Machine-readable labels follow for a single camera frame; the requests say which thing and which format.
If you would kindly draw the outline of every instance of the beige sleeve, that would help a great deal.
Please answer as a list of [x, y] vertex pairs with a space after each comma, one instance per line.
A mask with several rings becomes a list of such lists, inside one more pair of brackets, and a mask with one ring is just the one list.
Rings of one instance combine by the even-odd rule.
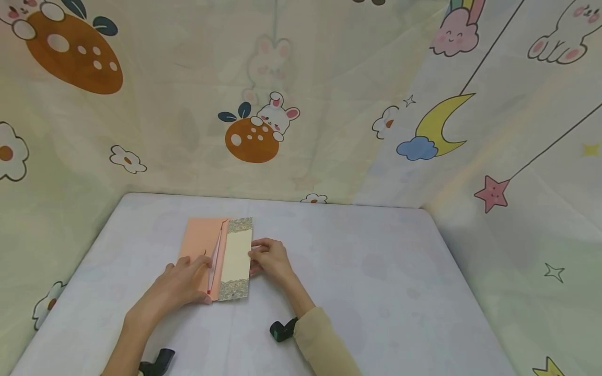
[[362, 375], [322, 308], [312, 309], [297, 321], [294, 337], [316, 376]]

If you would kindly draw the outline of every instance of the person's left hand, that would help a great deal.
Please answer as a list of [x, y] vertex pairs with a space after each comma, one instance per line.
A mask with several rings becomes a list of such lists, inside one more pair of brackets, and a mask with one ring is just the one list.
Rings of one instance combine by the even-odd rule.
[[182, 257], [176, 265], [167, 264], [165, 272], [129, 310], [128, 316], [135, 321], [157, 325], [168, 314], [188, 303], [211, 304], [211, 297], [199, 291], [202, 267], [211, 268], [211, 259], [199, 256], [194, 262]]

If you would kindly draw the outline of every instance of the rainbow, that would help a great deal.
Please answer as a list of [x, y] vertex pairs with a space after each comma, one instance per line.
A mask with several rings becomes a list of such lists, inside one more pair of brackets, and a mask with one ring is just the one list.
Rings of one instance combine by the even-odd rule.
[[472, 23], [477, 23], [479, 20], [484, 4], [485, 0], [450, 0], [450, 7], [447, 13], [449, 14], [456, 9], [464, 8], [470, 13], [468, 24], [471, 25]]

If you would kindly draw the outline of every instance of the table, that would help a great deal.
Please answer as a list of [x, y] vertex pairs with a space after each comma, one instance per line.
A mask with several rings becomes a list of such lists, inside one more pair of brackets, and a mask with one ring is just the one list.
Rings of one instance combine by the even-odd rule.
[[[365, 375], [514, 375], [426, 211], [140, 193], [120, 201], [12, 375], [99, 375], [190, 217], [253, 217], [254, 238], [282, 240]], [[172, 376], [311, 375], [294, 340], [268, 332], [292, 316], [255, 277], [246, 299], [167, 318], [144, 360], [171, 348]]]

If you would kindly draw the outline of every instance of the pink star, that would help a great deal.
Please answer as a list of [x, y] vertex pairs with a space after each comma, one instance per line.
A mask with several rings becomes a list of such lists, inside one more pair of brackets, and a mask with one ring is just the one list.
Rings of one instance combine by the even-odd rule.
[[476, 192], [475, 197], [485, 201], [485, 213], [488, 213], [495, 205], [508, 206], [508, 202], [504, 197], [504, 191], [510, 180], [498, 183], [491, 176], [485, 176], [485, 188]]

